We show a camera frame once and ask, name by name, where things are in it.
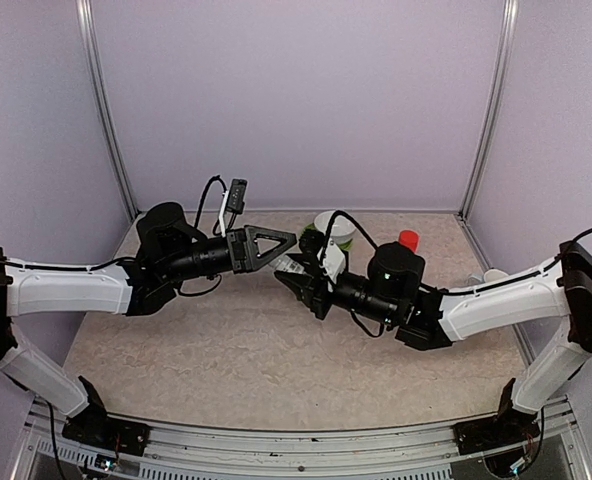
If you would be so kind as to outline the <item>red cylindrical container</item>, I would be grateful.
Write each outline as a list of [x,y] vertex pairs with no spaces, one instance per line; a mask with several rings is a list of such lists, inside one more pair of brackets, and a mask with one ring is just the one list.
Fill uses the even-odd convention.
[[412,230],[403,230],[399,233],[398,242],[400,245],[416,253],[419,245],[419,234]]

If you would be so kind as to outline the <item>small white pill bottle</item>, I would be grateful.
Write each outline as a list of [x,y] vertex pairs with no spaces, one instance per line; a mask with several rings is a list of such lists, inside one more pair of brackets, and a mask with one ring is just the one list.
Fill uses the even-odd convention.
[[287,255],[283,255],[283,256],[271,261],[269,266],[274,271],[294,273],[294,274],[303,274],[305,272],[305,268],[303,265],[301,265],[299,262],[291,259]]

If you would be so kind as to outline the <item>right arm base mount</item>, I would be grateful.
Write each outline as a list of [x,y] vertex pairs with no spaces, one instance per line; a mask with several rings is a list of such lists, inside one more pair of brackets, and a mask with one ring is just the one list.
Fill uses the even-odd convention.
[[538,414],[523,413],[514,408],[511,394],[515,382],[513,378],[503,388],[498,411],[494,415],[458,422],[453,426],[460,455],[492,450],[540,435]]

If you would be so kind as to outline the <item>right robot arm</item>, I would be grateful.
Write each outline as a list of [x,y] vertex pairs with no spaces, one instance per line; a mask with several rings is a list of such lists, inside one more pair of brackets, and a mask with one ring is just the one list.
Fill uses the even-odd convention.
[[420,351],[508,325],[560,318],[556,335],[503,389],[487,423],[488,436],[499,444],[534,422],[549,397],[592,357],[592,255],[576,240],[562,243],[553,259],[536,267],[455,290],[423,284],[424,259],[398,242],[377,247],[364,276],[349,272],[340,249],[289,259],[298,267],[274,275],[316,318],[338,307],[395,331],[397,340]]

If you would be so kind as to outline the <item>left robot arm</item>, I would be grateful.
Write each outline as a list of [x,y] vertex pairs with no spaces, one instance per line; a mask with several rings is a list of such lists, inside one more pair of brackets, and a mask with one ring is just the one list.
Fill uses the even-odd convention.
[[13,318],[46,312],[151,315],[179,296],[184,282],[256,272],[297,242],[293,233],[253,225],[209,238],[187,223],[175,202],[155,206],[136,228],[135,256],[96,266],[39,265],[9,259],[0,248],[0,372],[49,402],[97,445],[109,443],[116,424],[95,387],[68,376],[13,327]]

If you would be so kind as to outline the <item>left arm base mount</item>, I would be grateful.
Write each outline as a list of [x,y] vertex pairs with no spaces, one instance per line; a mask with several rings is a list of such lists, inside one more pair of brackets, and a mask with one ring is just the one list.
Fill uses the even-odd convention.
[[87,394],[87,406],[77,415],[68,416],[62,436],[79,443],[141,457],[148,444],[151,428],[141,422],[109,416],[96,388],[79,376]]

